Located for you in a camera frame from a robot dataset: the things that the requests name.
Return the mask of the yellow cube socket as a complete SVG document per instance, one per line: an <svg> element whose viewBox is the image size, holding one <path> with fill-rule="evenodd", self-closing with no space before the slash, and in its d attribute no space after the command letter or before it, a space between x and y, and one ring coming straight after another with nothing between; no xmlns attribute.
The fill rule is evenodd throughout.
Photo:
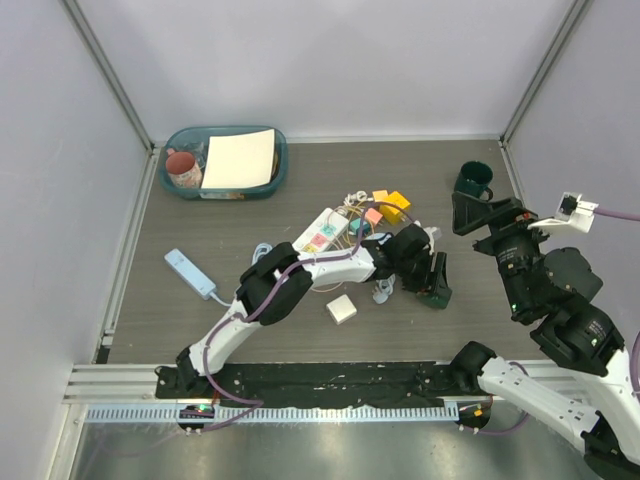
<svg viewBox="0 0 640 480"><path fill-rule="evenodd" d="M407 219L410 207L411 202L404 195L393 191L381 200L378 210L390 225L397 225Z"/></svg>

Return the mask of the pink plug adapter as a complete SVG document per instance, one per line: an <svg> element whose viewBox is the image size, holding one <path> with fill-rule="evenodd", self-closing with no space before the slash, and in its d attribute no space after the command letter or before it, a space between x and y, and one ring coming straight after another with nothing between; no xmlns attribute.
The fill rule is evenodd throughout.
<svg viewBox="0 0 640 480"><path fill-rule="evenodd" d="M364 214L365 222L372 228L376 227L383 219L383 215L375 208L369 208Z"/></svg>

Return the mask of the dark green box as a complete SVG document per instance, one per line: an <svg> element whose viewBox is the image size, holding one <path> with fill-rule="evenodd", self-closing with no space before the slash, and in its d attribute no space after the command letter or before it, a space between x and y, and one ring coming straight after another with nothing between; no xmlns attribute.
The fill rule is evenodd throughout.
<svg viewBox="0 0 640 480"><path fill-rule="evenodd" d="M448 307L452 292L419 292L416 297L420 302L431 309L444 310Z"/></svg>

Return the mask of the teal USB charger plug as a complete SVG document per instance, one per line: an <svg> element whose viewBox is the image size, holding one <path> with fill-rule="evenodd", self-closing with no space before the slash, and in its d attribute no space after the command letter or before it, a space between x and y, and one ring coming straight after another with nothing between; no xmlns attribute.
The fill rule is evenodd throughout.
<svg viewBox="0 0 640 480"><path fill-rule="evenodd" d="M357 237L358 235L362 235L365 238L367 235L371 233L372 227L370 223L366 220L362 220L360 218L352 220L349 223L349 234Z"/></svg>

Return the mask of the orange USB charger plug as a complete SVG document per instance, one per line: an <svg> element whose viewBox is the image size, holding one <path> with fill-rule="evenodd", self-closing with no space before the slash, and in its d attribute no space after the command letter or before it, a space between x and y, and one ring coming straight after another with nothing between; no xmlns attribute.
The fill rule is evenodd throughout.
<svg viewBox="0 0 640 480"><path fill-rule="evenodd" d="M374 202L384 201L389 195L387 190L374 190L372 192L372 200Z"/></svg>

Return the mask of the white power strip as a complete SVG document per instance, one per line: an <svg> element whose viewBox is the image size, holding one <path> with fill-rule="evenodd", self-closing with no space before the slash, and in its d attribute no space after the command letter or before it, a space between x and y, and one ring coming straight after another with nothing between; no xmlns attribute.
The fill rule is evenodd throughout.
<svg viewBox="0 0 640 480"><path fill-rule="evenodd" d="M325 208L292 243L295 250L319 253L327 250L347 229L348 219L331 208Z"/></svg>

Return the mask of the white charger block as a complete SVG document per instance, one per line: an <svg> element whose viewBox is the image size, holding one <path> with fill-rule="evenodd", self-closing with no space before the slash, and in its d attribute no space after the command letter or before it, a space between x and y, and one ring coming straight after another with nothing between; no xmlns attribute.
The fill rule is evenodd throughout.
<svg viewBox="0 0 640 480"><path fill-rule="evenodd" d="M336 325L341 325L357 314L357 308L347 294L326 304L326 310Z"/></svg>

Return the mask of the light blue power strip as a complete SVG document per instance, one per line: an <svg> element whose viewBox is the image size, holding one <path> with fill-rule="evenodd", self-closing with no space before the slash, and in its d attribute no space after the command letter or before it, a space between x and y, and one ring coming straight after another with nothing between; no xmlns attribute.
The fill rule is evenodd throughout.
<svg viewBox="0 0 640 480"><path fill-rule="evenodd" d="M216 284L206 276L179 249L174 248L164 255L167 265L203 300L212 299Z"/></svg>

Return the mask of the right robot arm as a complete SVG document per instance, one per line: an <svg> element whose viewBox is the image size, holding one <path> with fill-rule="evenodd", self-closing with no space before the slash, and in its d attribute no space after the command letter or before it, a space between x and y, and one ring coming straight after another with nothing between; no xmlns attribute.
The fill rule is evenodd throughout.
<svg viewBox="0 0 640 480"><path fill-rule="evenodd" d="M511 318L534 325L531 339L586 391L578 403L472 341L451 362L457 391L497 395L560 434L602 479L639 476L639 385L636 350L628 350L614 321L592 300L603 286L574 247L542 253L563 230L588 232L596 204L564 195L556 213L539 218L516 198L484 201L455 192L452 230L464 236L488 227L475 251L495 258Z"/></svg>

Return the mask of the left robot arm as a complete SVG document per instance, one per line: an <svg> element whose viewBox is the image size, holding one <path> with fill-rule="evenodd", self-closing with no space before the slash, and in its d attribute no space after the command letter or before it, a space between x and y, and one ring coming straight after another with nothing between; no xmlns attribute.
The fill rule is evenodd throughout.
<svg viewBox="0 0 640 480"><path fill-rule="evenodd" d="M352 249L299 252L283 242L246 270L221 320L176 358L176 387L205 397L214 373L254 331L286 318L309 290L337 283L370 283L395 276L401 287L433 309L448 306L447 255L435 249L437 227L414 222L398 233L360 239Z"/></svg>

